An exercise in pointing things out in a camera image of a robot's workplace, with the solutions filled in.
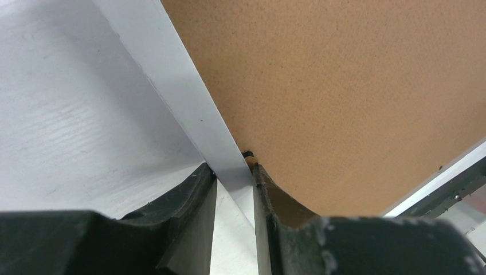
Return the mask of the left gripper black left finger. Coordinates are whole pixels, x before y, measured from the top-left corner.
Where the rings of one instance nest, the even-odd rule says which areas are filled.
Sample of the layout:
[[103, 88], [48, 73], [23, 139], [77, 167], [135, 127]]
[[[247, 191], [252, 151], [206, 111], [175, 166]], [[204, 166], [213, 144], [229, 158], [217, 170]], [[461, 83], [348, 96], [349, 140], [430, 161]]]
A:
[[121, 219], [90, 210], [1, 213], [2, 274], [209, 274], [217, 179], [201, 164]]

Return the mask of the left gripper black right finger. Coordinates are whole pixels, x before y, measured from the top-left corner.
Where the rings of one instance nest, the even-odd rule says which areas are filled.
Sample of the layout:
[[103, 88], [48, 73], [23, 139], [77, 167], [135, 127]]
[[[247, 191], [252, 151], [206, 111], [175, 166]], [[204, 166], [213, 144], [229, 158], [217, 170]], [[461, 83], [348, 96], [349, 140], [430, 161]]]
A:
[[452, 224], [428, 218], [329, 217], [253, 166], [260, 274], [484, 274]]

